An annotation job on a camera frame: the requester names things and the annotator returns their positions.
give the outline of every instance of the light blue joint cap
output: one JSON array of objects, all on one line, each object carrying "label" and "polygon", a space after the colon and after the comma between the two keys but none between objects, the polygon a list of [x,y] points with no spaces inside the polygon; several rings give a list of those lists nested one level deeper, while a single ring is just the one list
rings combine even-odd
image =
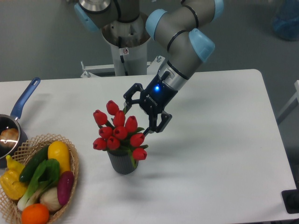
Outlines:
[{"label": "light blue joint cap", "polygon": [[213,20],[217,19],[223,13],[224,3],[223,0],[215,0],[215,15]]},{"label": "light blue joint cap", "polygon": [[152,12],[145,23],[145,28],[151,38],[155,39],[155,31],[161,17],[166,13],[163,9],[157,9]]},{"label": "light blue joint cap", "polygon": [[79,3],[75,5],[75,12],[80,19],[80,21],[83,23],[86,29],[88,29],[91,32],[99,31],[100,29],[94,24],[94,22],[86,15],[84,10],[80,7]]},{"label": "light blue joint cap", "polygon": [[189,39],[198,57],[206,62],[215,49],[215,44],[198,29],[189,32]]}]

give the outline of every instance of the woven basket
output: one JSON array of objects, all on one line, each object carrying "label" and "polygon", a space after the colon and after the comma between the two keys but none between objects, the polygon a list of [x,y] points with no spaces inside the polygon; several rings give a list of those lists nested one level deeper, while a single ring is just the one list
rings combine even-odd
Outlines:
[{"label": "woven basket", "polygon": [[[63,214],[75,193],[79,171],[79,159],[75,146],[68,139],[62,137],[61,135],[40,135],[32,138],[31,140],[27,140],[12,156],[14,160],[26,165],[36,152],[42,149],[45,145],[49,145],[54,141],[62,141],[68,145],[70,151],[71,170],[74,174],[75,180],[68,203],[54,215],[50,215],[50,219],[47,222],[48,224],[55,222]],[[18,210],[16,202],[12,201],[6,196],[2,188],[0,188],[0,212],[3,214],[2,217],[7,223],[21,224],[21,211]]]}]

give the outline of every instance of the orange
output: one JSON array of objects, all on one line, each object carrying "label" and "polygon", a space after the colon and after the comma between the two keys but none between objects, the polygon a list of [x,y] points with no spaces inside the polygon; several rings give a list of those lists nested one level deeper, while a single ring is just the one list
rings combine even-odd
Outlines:
[{"label": "orange", "polygon": [[49,210],[43,204],[32,204],[22,212],[22,224],[46,224]]}]

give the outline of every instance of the flower pot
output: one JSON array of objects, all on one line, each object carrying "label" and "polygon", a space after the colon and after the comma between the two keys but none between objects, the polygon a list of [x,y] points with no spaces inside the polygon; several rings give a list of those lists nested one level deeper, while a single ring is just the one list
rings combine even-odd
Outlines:
[{"label": "flower pot", "polygon": [[111,161],[113,169],[119,174],[132,173],[138,166],[138,161],[133,166],[131,157],[126,152],[110,151],[108,152],[109,159]]}]

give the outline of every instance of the red tulip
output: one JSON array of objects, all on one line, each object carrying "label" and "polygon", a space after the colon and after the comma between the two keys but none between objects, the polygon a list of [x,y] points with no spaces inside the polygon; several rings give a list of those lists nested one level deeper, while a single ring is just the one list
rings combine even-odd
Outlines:
[{"label": "red tulip", "polygon": [[100,110],[96,110],[93,113],[93,117],[98,125],[104,125],[108,121],[107,115]]},{"label": "red tulip", "polygon": [[136,148],[132,153],[134,160],[145,160],[147,155],[143,148]]},{"label": "red tulip", "polygon": [[123,111],[118,111],[113,118],[113,124],[115,127],[124,126],[125,125],[125,113]]},{"label": "red tulip", "polygon": [[93,142],[93,148],[97,149],[97,150],[103,150],[106,149],[106,141],[103,138],[97,138],[94,142]]},{"label": "red tulip", "polygon": [[128,132],[134,132],[137,130],[138,124],[135,116],[130,116],[127,119],[127,122],[125,124],[125,127]]},{"label": "red tulip", "polygon": [[113,129],[111,127],[102,127],[99,130],[99,135],[104,139],[109,138],[112,135],[112,133],[113,133]]},{"label": "red tulip", "polygon": [[130,144],[133,147],[138,147],[140,146],[143,141],[144,141],[144,135],[142,133],[137,133],[134,134],[131,138],[130,138]]},{"label": "red tulip", "polygon": [[113,134],[119,140],[124,140],[128,135],[128,131],[124,126],[118,126],[113,130]]},{"label": "red tulip", "polygon": [[120,141],[114,136],[110,136],[107,140],[107,147],[111,150],[116,150],[120,145]]},{"label": "red tulip", "polygon": [[108,113],[111,115],[115,115],[116,112],[118,112],[120,110],[118,105],[112,100],[108,101],[108,103],[106,104],[106,107],[107,107]]}]

